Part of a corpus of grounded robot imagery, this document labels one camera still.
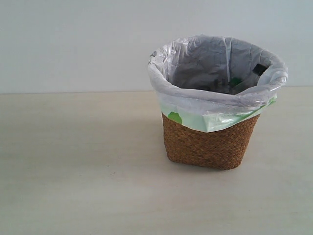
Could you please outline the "red label clear soda bottle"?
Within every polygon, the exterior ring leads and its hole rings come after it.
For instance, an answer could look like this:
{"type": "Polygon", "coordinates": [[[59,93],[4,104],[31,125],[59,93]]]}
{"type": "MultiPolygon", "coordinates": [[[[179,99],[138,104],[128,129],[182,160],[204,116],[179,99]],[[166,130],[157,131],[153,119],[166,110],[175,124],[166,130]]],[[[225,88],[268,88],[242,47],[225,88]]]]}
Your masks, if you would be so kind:
{"type": "Polygon", "coordinates": [[[250,75],[245,78],[242,83],[241,83],[241,88],[240,92],[243,92],[247,90],[248,88],[254,87],[257,85],[260,76],[268,69],[268,67],[262,65],[262,64],[257,64],[250,75]]]}

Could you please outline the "woven brown waste basket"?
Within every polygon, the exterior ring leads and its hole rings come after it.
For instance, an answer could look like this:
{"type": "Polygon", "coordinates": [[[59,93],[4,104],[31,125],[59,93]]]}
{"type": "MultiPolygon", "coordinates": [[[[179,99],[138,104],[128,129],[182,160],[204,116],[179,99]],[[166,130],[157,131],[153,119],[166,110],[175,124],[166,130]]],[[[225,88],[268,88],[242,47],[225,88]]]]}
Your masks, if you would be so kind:
{"type": "Polygon", "coordinates": [[[162,115],[166,154],[174,163],[213,169],[238,167],[259,115],[215,132],[187,128],[162,115]]]}

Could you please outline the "green label water bottle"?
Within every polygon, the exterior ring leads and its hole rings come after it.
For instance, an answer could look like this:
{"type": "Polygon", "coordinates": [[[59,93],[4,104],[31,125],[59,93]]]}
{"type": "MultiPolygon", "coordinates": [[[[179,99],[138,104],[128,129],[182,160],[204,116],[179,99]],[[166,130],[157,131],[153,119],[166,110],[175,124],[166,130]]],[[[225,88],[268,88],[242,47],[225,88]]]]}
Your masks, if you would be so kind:
{"type": "Polygon", "coordinates": [[[230,79],[228,85],[233,88],[237,85],[239,85],[240,83],[242,83],[242,79],[241,78],[238,78],[238,77],[233,77],[230,79]]]}

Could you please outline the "white green plastic bin liner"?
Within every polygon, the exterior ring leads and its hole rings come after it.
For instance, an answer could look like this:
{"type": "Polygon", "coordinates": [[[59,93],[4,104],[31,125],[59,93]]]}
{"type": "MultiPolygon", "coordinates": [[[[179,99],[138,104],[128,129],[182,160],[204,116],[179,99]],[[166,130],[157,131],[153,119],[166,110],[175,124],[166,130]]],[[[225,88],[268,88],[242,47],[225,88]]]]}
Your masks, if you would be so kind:
{"type": "Polygon", "coordinates": [[[288,69],[275,54],[232,37],[179,38],[155,50],[148,74],[161,112],[193,130],[220,131],[260,114],[284,86],[288,69]],[[257,64],[268,69],[256,86],[240,92],[257,64]]]}

